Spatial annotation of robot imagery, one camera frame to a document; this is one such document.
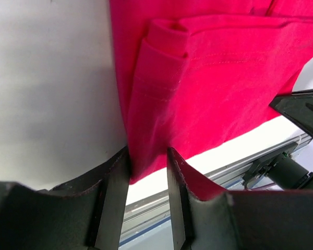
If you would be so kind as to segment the crimson red t shirt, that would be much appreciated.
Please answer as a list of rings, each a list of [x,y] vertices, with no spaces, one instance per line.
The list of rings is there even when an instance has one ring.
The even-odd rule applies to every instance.
[[[277,116],[313,58],[313,1],[110,1],[131,183]]]

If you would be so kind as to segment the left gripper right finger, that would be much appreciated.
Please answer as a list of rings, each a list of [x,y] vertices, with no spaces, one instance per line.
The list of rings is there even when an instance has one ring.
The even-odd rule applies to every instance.
[[[313,190],[231,191],[200,201],[182,170],[203,174],[172,147],[167,181],[175,249],[313,249]]]

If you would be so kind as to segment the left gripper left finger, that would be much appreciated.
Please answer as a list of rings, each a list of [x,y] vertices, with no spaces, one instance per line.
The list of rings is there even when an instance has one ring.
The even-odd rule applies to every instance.
[[[50,190],[0,181],[0,249],[118,249],[129,168],[123,148]]]

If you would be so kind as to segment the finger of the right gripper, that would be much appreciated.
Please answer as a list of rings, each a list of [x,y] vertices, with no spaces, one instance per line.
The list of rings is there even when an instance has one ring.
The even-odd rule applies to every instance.
[[[276,96],[269,106],[313,138],[313,89]]]

